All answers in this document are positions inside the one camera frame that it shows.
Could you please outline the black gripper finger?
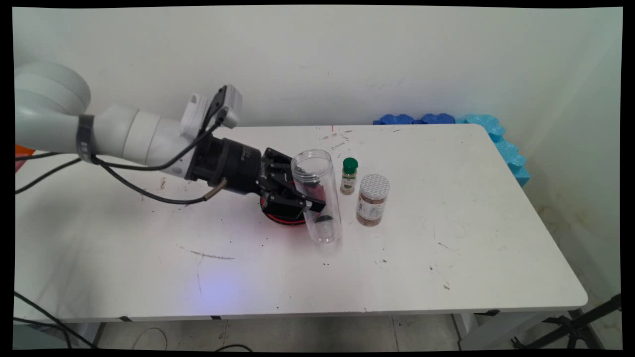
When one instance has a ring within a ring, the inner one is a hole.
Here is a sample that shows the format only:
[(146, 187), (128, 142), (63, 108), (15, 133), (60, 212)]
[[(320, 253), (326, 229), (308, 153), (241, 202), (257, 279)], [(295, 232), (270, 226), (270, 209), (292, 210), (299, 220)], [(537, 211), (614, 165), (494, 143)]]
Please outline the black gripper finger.
[(316, 186), (321, 179), (317, 174), (309, 173), (308, 169), (302, 169), (299, 164), (293, 164), (292, 158), (267, 148), (261, 159), (261, 185), (262, 186)]
[(288, 190), (260, 192), (261, 211), (272, 221), (306, 221), (306, 212), (320, 214), (325, 205), (324, 190), (298, 194)]

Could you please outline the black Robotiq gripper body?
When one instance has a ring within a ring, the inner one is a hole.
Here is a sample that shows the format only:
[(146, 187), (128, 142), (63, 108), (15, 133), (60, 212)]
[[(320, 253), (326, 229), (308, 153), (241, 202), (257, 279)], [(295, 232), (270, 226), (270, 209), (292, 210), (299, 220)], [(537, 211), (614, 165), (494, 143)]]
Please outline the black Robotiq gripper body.
[(209, 187), (217, 187), (226, 181), (225, 189), (238, 194), (256, 193), (259, 196), (269, 191), (267, 177), (262, 175), (266, 164), (263, 158), (270, 156), (249, 145), (227, 138), (210, 135), (197, 144), (186, 179), (203, 180)]

